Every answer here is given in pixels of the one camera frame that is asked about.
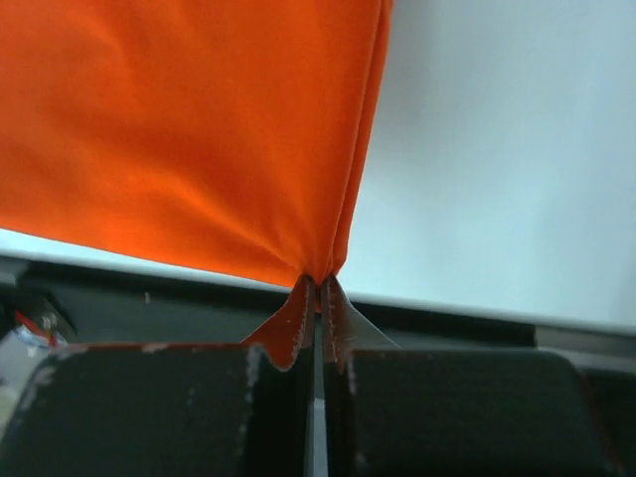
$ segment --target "orange fabric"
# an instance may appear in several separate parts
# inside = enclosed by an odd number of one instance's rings
[[[389,0],[0,6],[0,227],[292,285],[347,253]]]

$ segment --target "white surface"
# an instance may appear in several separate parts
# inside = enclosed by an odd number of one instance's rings
[[[0,231],[3,252],[245,283]],[[636,2],[397,1],[340,277],[636,330]]]

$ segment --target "orange cloth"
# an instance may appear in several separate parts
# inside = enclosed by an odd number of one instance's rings
[[[389,0],[0,7],[0,227],[292,285],[347,253]]]

